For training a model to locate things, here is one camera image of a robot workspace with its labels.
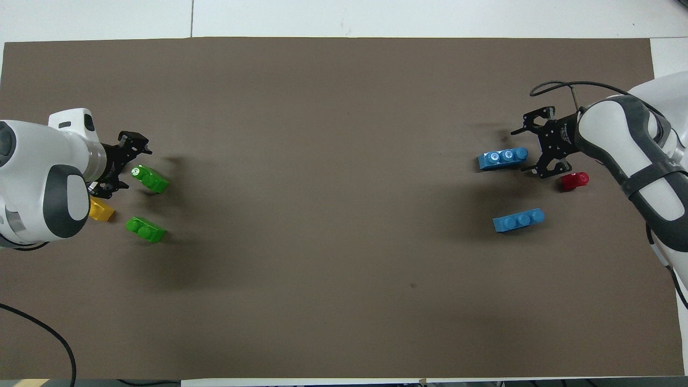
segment brown mat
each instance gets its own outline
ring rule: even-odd
[[[171,181],[110,223],[0,253],[0,300],[72,344],[83,378],[679,375],[671,280],[606,170],[588,187],[488,150],[566,91],[652,78],[648,40],[186,39],[9,43],[0,117],[88,107],[104,143],[151,139]],[[579,88],[581,102],[608,95]],[[540,207],[543,224],[491,218]],[[144,216],[169,232],[148,244]],[[67,377],[47,333],[0,313],[0,378]]]

